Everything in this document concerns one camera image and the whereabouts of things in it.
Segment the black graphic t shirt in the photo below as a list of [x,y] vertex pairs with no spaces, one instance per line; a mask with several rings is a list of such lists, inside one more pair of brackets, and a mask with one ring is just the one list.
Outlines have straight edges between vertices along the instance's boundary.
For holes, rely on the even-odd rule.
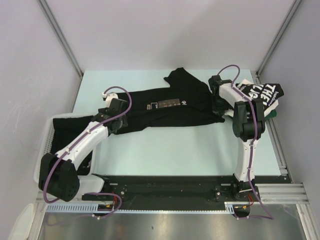
[[183,67],[173,70],[164,80],[168,87],[129,94],[118,93],[118,98],[131,101],[126,114],[127,126],[118,135],[139,132],[148,127],[195,127],[224,123],[224,118],[213,113],[212,93]]

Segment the white plastic laundry basket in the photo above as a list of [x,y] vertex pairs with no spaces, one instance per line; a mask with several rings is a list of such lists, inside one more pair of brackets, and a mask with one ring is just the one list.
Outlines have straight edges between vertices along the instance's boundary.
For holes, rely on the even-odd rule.
[[80,118],[84,116],[92,116],[90,114],[83,114],[83,113],[63,113],[63,114],[58,114],[52,116],[45,124],[45,131],[44,131],[44,137],[41,142],[34,174],[33,174],[33,179],[36,183],[39,182],[39,176],[40,176],[40,167],[41,167],[41,159],[42,157],[50,153],[51,147],[52,147],[52,140],[54,137],[54,127],[53,127],[53,119],[55,118]]

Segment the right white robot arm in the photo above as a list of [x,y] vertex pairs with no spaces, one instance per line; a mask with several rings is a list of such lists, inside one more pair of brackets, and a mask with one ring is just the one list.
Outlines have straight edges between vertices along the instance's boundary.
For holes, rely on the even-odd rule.
[[265,132],[264,104],[241,92],[231,80],[222,80],[219,75],[209,80],[212,92],[212,111],[221,117],[233,110],[232,130],[238,138],[238,159],[234,177],[238,183],[253,181],[253,163],[256,146]]

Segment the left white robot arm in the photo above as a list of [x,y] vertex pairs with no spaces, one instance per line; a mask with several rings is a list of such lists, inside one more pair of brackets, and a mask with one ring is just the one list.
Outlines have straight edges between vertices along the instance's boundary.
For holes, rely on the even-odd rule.
[[131,109],[132,101],[118,98],[109,100],[107,107],[99,109],[88,126],[67,146],[56,153],[46,153],[40,160],[38,187],[43,192],[44,201],[71,201],[76,195],[94,194],[105,200],[110,196],[111,188],[102,177],[94,174],[79,176],[78,168],[85,158],[109,134],[127,126],[126,113]]

